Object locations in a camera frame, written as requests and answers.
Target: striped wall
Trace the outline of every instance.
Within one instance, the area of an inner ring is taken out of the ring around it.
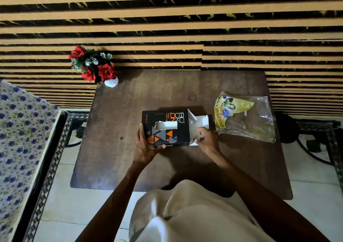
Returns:
[[[274,110],[343,116],[343,0],[0,0],[3,80],[89,108],[78,44],[120,70],[263,70]]]

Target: transparent plastic packaging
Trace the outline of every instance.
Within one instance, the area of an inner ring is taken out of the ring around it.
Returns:
[[[274,143],[274,120],[267,96],[221,92],[214,106],[218,134],[228,133]]]

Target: table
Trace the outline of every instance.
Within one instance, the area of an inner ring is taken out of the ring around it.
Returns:
[[[122,70],[118,78],[115,88],[97,86],[72,188],[116,188],[132,162],[143,110],[189,108],[196,116],[208,114],[213,129],[214,103],[221,91],[269,96],[262,71]],[[278,132],[276,143],[233,135],[218,139],[235,165],[280,198],[293,198]],[[221,196],[233,192],[221,169],[198,146],[165,149],[141,173],[134,191],[172,188],[183,179]]]

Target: cardboard box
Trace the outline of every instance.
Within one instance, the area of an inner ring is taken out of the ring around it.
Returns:
[[[208,116],[194,116],[189,109],[143,111],[142,124],[149,144],[197,145],[196,129],[208,128]]]

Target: red rose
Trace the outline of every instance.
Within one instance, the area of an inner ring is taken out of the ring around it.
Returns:
[[[108,79],[114,79],[116,77],[117,71],[114,69],[114,65],[98,65],[99,73],[101,80],[104,82]]]
[[[70,60],[72,60],[73,58],[78,59],[78,58],[82,57],[85,53],[86,53],[86,51],[80,45],[77,45],[75,50],[73,50],[71,52],[71,54],[69,55],[69,59]]]
[[[91,68],[88,68],[85,73],[82,72],[82,78],[89,80],[90,82],[92,82],[92,80],[95,80],[93,70]]]

